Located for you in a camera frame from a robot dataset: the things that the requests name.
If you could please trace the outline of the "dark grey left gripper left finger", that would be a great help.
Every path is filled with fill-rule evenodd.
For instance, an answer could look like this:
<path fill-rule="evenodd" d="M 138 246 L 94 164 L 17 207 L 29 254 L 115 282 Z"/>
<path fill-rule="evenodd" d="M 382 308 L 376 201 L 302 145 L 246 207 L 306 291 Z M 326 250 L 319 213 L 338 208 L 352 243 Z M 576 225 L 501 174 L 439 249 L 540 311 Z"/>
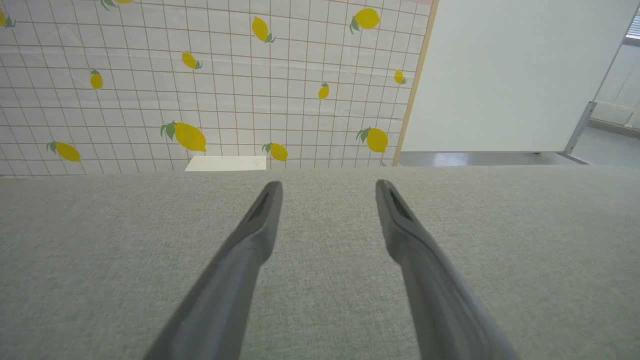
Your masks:
<path fill-rule="evenodd" d="M 146 360 L 237 360 L 261 267 L 274 251 L 283 201 L 268 182 L 146 352 Z"/>

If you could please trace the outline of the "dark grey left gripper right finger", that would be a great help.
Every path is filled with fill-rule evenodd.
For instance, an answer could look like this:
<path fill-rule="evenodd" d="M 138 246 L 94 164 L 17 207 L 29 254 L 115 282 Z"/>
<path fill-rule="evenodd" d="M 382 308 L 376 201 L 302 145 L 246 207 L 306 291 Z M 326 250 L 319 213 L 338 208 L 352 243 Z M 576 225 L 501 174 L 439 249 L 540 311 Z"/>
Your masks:
<path fill-rule="evenodd" d="M 389 180 L 375 183 L 386 250 L 401 269 L 423 360 L 517 360 L 509 339 Z"/>

